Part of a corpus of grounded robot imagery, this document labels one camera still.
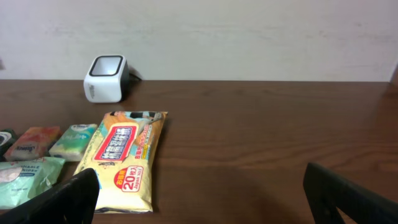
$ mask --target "package label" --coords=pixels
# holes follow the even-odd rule
[[[123,192],[138,192],[141,186],[142,166],[129,166],[121,169],[114,176],[114,184],[122,189]]]
[[[123,161],[137,134],[137,126],[112,126],[94,160]]]
[[[150,133],[152,131],[152,125],[145,125],[144,130],[142,131],[141,135],[142,137],[140,138],[139,141],[139,147],[137,148],[136,151],[136,159],[147,159],[147,154],[149,152],[149,137]]]

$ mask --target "black object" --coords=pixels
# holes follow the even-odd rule
[[[315,223],[344,223],[336,208],[359,224],[398,223],[397,203],[318,164],[308,164],[303,185]]]
[[[6,161],[4,154],[17,141],[18,136],[12,129],[0,131],[0,162]]]
[[[136,71],[135,72],[130,72],[130,76],[132,76],[133,78],[135,78],[138,81],[142,81],[142,78],[139,77],[138,75],[136,75],[136,73],[137,73]]]
[[[0,216],[2,224],[91,223],[100,187],[91,168]]]

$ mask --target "wooden table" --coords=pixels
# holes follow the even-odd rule
[[[93,223],[313,223],[302,188],[310,161],[398,201],[398,90],[388,83],[144,81],[117,104],[89,103],[82,85],[0,81],[0,128],[169,111],[155,212]]]

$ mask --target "green wet wipes package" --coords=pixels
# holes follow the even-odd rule
[[[14,208],[50,189],[64,163],[54,157],[0,162],[0,209]]]
[[[67,161],[80,161],[96,128],[96,124],[70,126],[57,143],[52,146],[49,151],[50,155],[64,158]]]

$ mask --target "packaging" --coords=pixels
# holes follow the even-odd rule
[[[12,129],[0,131],[0,162],[5,161],[4,153],[17,141],[18,137]]]
[[[167,112],[112,112],[104,116],[75,174],[98,176],[97,213],[151,212],[151,167]]]
[[[96,124],[70,126],[49,150],[50,155],[64,158],[66,161],[80,161],[96,128]]]
[[[14,208],[51,188],[64,162],[54,157],[0,162],[0,209]]]
[[[27,161],[49,156],[61,134],[60,127],[29,128],[4,154],[7,161]]]

